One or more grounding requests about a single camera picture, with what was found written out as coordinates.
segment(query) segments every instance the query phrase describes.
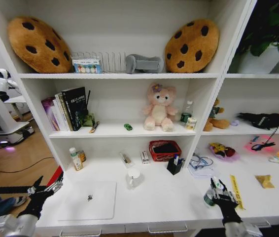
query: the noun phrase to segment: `pen holder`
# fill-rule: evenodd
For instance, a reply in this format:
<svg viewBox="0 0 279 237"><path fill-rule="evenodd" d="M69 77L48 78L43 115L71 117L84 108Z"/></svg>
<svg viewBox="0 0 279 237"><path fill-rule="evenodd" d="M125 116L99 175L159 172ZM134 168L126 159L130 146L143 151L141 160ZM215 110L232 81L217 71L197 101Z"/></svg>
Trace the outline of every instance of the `pen holder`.
<svg viewBox="0 0 279 237"><path fill-rule="evenodd" d="M175 165L174 158L171 158L168 162L167 170L169 170L169 172L171 174L175 175L175 174L179 173L181 166L182 166L182 163L180 163L179 165Z"/></svg>

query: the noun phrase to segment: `cookie pillow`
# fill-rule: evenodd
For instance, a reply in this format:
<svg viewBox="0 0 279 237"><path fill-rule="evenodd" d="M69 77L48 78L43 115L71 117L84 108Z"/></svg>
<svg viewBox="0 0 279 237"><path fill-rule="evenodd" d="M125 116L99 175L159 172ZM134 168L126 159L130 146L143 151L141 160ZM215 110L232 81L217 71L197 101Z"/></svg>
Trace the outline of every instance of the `cookie pillow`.
<svg viewBox="0 0 279 237"><path fill-rule="evenodd" d="M38 73L68 73L72 69L65 41L45 22L20 16L8 25L15 53Z"/></svg>
<svg viewBox="0 0 279 237"><path fill-rule="evenodd" d="M168 72L194 73L203 69L216 52L219 30L214 22L198 19L181 27L165 49Z"/></svg>

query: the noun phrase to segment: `drawer handle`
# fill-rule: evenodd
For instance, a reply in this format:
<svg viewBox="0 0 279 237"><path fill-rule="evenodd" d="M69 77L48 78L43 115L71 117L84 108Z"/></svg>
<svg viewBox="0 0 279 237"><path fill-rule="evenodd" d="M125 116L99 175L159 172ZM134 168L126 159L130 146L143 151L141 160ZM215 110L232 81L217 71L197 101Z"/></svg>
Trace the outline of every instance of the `drawer handle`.
<svg viewBox="0 0 279 237"><path fill-rule="evenodd" d="M254 226L257 226L258 228L270 228L271 224L268 221L262 222L262 223L252 223Z"/></svg>
<svg viewBox="0 0 279 237"><path fill-rule="evenodd" d="M188 227L187 227L187 224L184 224L185 225L185 229L184 230L177 230L177 231L151 231L149 229L149 226L148 226L148 232L150 234L168 234L168 233L182 233L182 232L187 232L188 231Z"/></svg>
<svg viewBox="0 0 279 237"><path fill-rule="evenodd" d="M89 234L89 235L70 235L70 236L63 236L63 230L61 230L59 237L98 237L102 233L102 229L100 229L99 234Z"/></svg>

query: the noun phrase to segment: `book spine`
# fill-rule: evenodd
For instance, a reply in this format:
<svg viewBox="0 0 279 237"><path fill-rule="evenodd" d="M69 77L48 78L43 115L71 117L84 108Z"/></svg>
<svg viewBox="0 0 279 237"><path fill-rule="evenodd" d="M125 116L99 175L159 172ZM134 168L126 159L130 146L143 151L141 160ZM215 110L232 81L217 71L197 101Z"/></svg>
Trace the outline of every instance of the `book spine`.
<svg viewBox="0 0 279 237"><path fill-rule="evenodd" d="M54 106L52 106L52 111L56 119L56 122L60 128L60 131L66 131L65 124L62 119L61 111L59 109L59 106L57 105L56 99L53 100L53 104Z"/></svg>
<svg viewBox="0 0 279 237"><path fill-rule="evenodd" d="M66 99L66 94L64 92L62 92L62 94L63 94L63 100L64 100L66 108L67 108L67 112L68 112L69 117L70 117L70 123L71 123L71 126L72 126L72 130L77 131L78 129L75 127L74 117L73 117L73 114L70 111L70 105L69 105L68 100Z"/></svg>
<svg viewBox="0 0 279 237"><path fill-rule="evenodd" d="M67 125L69 126L69 131L73 131L72 125L71 125L71 122L70 122L70 117L69 117L69 114L67 112L66 104L64 102L63 95L59 96L59 98L60 98L60 102L61 102L61 105L62 105L62 108L63 108L63 111L64 111L64 115L65 115L65 118L66 118L66 121L67 121Z"/></svg>
<svg viewBox="0 0 279 237"><path fill-rule="evenodd" d="M55 106L51 106L51 110L52 110L52 113L53 113L53 116L54 116L54 122L56 123L55 124L55 128L56 128L57 131L60 131L61 130L60 129L61 128L60 127L60 121L59 121L59 119L57 117Z"/></svg>
<svg viewBox="0 0 279 237"><path fill-rule="evenodd" d="M60 95L60 94L55 95L56 103L57 103L57 106L59 107L59 110L61 112L61 118L62 118L64 126L65 126L65 131L70 131L70 126L67 122L67 119L66 119L66 116L65 116L62 104L61 104L60 96L62 96L62 95Z"/></svg>
<svg viewBox="0 0 279 237"><path fill-rule="evenodd" d="M52 112L52 106L50 105L50 101L42 101L42 105L44 107L45 113L47 115L47 118L52 126L53 131L58 130L58 125L56 124L56 120L54 118L53 112Z"/></svg>

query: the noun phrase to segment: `pink teddy bear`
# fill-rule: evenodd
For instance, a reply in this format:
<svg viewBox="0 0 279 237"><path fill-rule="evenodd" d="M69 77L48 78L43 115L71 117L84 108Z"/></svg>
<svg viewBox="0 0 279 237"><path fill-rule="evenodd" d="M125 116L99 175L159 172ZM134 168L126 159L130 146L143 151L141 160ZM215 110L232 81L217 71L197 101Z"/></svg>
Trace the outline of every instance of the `pink teddy bear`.
<svg viewBox="0 0 279 237"><path fill-rule="evenodd" d="M174 116L177 109L170 106L174 101L176 89L173 86L162 87L158 83L150 85L147 96L150 102L149 106L143 109L145 115L148 115L144 122L146 130L154 130L155 126L162 126L165 132L171 132L174 124L167 115Z"/></svg>

